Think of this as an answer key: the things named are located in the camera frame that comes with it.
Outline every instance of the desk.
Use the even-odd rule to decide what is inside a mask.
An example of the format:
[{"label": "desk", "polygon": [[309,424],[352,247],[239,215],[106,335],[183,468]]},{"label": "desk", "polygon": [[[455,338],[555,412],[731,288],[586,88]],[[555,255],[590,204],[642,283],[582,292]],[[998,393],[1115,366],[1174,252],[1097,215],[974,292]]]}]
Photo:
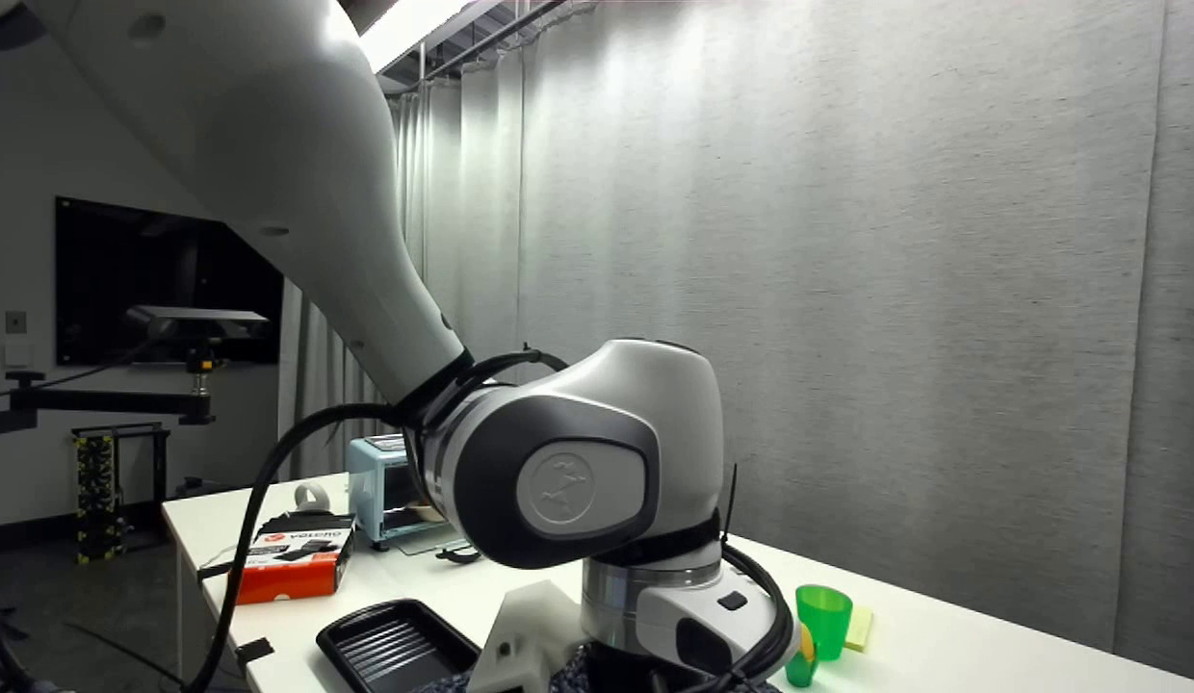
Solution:
[{"label": "desk", "polygon": [[[348,509],[348,478],[316,478],[332,492],[332,509]],[[171,502],[165,519],[183,542],[184,565],[220,564],[233,556],[247,492],[215,492]],[[268,516],[292,509],[292,484],[278,484]],[[735,541],[762,564],[786,593],[803,580],[849,589],[875,609],[875,641],[867,656],[843,656],[820,665],[816,693],[1194,693],[1194,682],[1092,651],[1044,631],[1028,631],[993,615],[979,615],[886,580],[871,580],[824,564],[809,564],[752,541]],[[415,597],[443,620],[467,631],[477,646],[501,609],[501,597],[521,587],[550,580],[582,601],[582,569],[505,569],[492,564],[451,565],[411,551],[366,556],[356,547],[336,597],[239,605],[233,643],[269,641],[275,656],[247,665],[268,693],[329,693],[342,690],[332,664],[316,651],[316,631],[332,620],[377,601]],[[215,609],[225,577],[206,587],[206,605]]]}]

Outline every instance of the white table surface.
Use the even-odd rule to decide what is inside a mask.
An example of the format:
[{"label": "white table surface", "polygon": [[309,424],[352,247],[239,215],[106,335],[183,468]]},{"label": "white table surface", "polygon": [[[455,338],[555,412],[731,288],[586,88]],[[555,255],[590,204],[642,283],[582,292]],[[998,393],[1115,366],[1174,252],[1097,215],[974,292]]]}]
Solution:
[{"label": "white table surface", "polygon": [[[313,478],[332,492],[332,509],[348,509],[348,478]],[[188,565],[233,559],[247,492],[215,492],[194,502],[171,502],[165,516]],[[292,484],[278,484],[264,516],[292,509]],[[886,580],[871,580],[812,559],[799,559],[752,541],[735,541],[757,564],[762,564],[781,593],[820,580],[852,593],[875,614],[875,636],[867,656],[843,656],[820,665],[816,693],[1194,693],[1191,678],[1174,678],[1129,659],[1092,651],[1044,631],[1028,631],[983,614],[969,614]],[[356,542],[341,593],[313,601],[239,605],[233,643],[269,641],[275,656],[251,664],[251,682],[268,693],[316,693],[342,690],[341,674],[316,646],[316,631],[332,620],[377,601],[415,597],[451,620],[477,646],[508,589],[550,580],[565,597],[582,601],[582,569],[505,569],[491,559],[474,565],[440,564],[434,551],[386,551],[366,556]],[[225,597],[225,577],[206,587],[207,605]]]}]

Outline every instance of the green object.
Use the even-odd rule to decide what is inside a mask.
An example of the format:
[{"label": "green object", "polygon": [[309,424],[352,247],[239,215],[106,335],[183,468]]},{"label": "green object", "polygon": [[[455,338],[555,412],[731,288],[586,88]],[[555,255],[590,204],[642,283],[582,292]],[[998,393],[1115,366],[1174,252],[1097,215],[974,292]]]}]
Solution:
[{"label": "green object", "polygon": [[816,664],[804,664],[803,656],[795,656],[795,659],[786,664],[786,682],[791,682],[795,690],[809,690],[812,678],[816,678]]},{"label": "green object", "polygon": [[856,601],[849,593],[829,589],[829,587],[803,587],[795,605],[799,605],[799,620],[816,641],[816,659],[820,664],[841,659],[843,641],[852,631]]}]

